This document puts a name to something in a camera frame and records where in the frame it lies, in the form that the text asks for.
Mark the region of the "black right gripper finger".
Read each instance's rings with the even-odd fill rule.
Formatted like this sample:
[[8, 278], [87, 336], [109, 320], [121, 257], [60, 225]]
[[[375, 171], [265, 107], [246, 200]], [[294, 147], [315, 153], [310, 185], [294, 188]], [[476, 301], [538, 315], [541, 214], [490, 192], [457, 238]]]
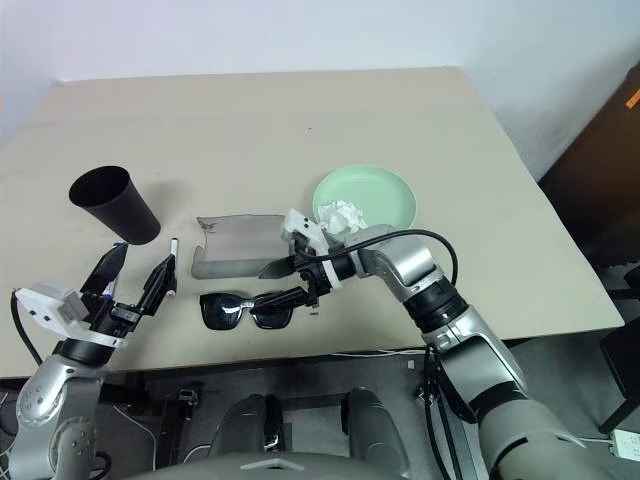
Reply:
[[254, 298], [253, 313], [272, 314], [280, 311], [290, 311], [301, 306], [306, 306], [309, 299], [309, 293], [302, 287], [269, 292]]
[[259, 273], [260, 279], [281, 279], [289, 277], [297, 272], [296, 269], [296, 256], [291, 255], [285, 258], [281, 258], [270, 262]]

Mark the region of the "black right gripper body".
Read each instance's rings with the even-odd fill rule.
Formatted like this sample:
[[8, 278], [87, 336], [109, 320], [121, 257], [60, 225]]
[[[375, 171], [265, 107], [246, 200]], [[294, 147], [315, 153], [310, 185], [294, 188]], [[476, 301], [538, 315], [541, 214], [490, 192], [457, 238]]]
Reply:
[[309, 240], [299, 233], [293, 235], [294, 267], [301, 279], [308, 284], [308, 305], [318, 305], [319, 297], [328, 293], [328, 278], [321, 262], [313, 262], [305, 257], [316, 256], [317, 252]]

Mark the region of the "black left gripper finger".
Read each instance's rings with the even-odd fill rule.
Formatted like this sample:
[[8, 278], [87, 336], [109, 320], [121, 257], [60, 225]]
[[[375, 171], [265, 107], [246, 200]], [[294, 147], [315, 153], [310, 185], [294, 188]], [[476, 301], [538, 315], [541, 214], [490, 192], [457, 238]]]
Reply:
[[126, 259], [126, 245], [114, 244], [98, 261], [80, 289], [81, 298], [114, 297], [115, 285]]
[[151, 272], [143, 287], [141, 314], [154, 316], [169, 291], [176, 289], [176, 257], [169, 254]]

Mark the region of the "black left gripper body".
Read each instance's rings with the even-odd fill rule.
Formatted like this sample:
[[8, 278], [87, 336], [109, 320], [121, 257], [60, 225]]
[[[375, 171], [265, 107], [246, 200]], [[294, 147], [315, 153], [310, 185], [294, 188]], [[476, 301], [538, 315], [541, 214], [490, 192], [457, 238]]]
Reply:
[[142, 311], [134, 305], [115, 302], [111, 297], [84, 293], [82, 302], [88, 310], [84, 319], [89, 329], [118, 339], [133, 332], [142, 318]]

